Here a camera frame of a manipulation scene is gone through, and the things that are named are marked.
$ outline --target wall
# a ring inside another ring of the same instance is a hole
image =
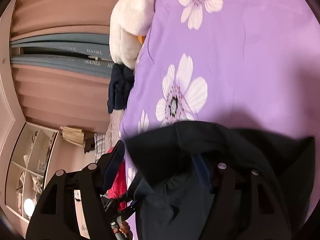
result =
[[[5,178],[9,160],[25,123],[13,85],[9,55],[10,26],[15,1],[10,2],[0,19],[0,205],[17,231],[22,233],[28,224],[19,219],[4,204]]]
[[[77,145],[63,141],[59,152],[57,168],[66,172],[79,171],[84,168],[84,149]]]

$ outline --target plush duck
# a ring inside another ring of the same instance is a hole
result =
[[[119,0],[110,19],[110,54],[117,64],[134,70],[151,26],[155,0]]]

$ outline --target white shelf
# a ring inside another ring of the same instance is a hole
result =
[[[55,172],[59,169],[58,168],[58,161],[59,161],[59,152],[61,150],[61,145],[63,143],[62,136],[60,133],[57,134],[56,139],[53,143],[51,154],[48,160],[48,165],[47,172],[45,174],[45,179],[44,179],[44,187],[46,187],[50,181],[50,179],[53,177]]]
[[[50,150],[52,151],[53,149],[53,146],[51,147],[54,144],[53,138],[57,132],[57,130],[26,123],[18,138],[12,154],[6,182],[6,205],[23,220],[28,221],[28,216],[23,209],[24,201],[28,198],[34,200],[36,194],[39,197],[39,194],[41,194],[39,191],[44,188],[44,178],[46,177],[44,172],[49,162]],[[25,178],[21,197],[16,192],[16,189],[23,172],[25,173]],[[35,177],[40,180],[40,184],[37,184],[38,188],[41,189],[39,191],[34,190],[33,178]]]
[[[8,208],[13,214],[15,214],[17,217],[21,218],[23,221],[25,221],[25,222],[27,222],[27,223],[30,222],[28,219],[25,219],[24,217],[20,216],[17,212],[15,212],[15,211],[14,211],[11,207],[9,207],[8,205],[7,205],[7,208]]]

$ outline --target bed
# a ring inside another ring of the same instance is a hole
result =
[[[156,0],[155,12],[121,138],[200,120],[313,135],[318,147],[320,26],[305,0]],[[125,163],[129,186],[136,168],[127,153]],[[134,216],[129,224],[137,240]]]

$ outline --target curtain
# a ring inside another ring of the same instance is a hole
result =
[[[108,79],[47,67],[11,66],[27,121],[55,129],[69,126],[106,132]]]
[[[118,0],[17,0],[11,41],[53,33],[108,34]]]

